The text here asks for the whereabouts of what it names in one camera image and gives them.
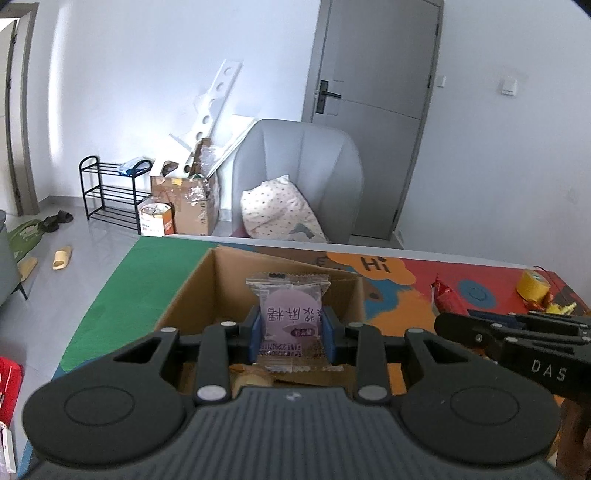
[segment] white panel with holes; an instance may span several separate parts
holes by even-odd
[[[181,138],[171,134],[166,139],[161,148],[161,154],[156,157],[150,172],[151,176],[166,176],[178,179],[185,179],[189,176],[193,164],[192,147],[189,147],[189,145],[194,145],[202,138],[211,136],[241,67],[241,61],[224,60],[209,91],[198,98],[195,106],[197,111],[195,125],[188,134],[183,135]],[[165,174],[163,174],[163,169],[174,164],[177,164],[175,168],[169,168],[169,171],[165,171]]]

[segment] slipper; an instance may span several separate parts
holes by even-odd
[[[26,258],[18,263],[18,271],[21,273],[21,282],[25,281],[31,275],[33,268],[37,266],[35,257]]]
[[[74,219],[74,216],[71,213],[65,212],[63,210],[57,212],[56,217],[59,223],[70,223]]]
[[[60,227],[59,221],[57,220],[57,215],[53,215],[47,217],[42,222],[39,222],[37,228],[44,233],[53,233]]]
[[[72,247],[60,248],[56,252],[56,256],[53,259],[53,269],[63,270],[70,263],[70,257],[72,256]]]

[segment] black slipper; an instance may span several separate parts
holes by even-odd
[[[53,215],[47,217],[42,222],[37,224],[37,228],[41,230],[41,232],[45,233],[53,233],[60,227],[59,222],[57,221],[57,215]]]
[[[74,216],[71,213],[65,212],[63,210],[57,212],[56,217],[59,223],[70,223],[74,219]]]

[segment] doorway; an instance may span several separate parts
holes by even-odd
[[[354,235],[390,240],[427,119],[443,0],[322,0],[303,121],[347,132],[365,188]]]
[[[39,213],[28,148],[27,76],[38,4],[0,11],[0,209]]]

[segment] door handle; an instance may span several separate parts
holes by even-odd
[[[320,90],[318,92],[318,104],[316,105],[316,113],[324,113],[326,106],[326,97],[343,98],[338,93],[329,92],[329,83],[327,80],[320,81]]]

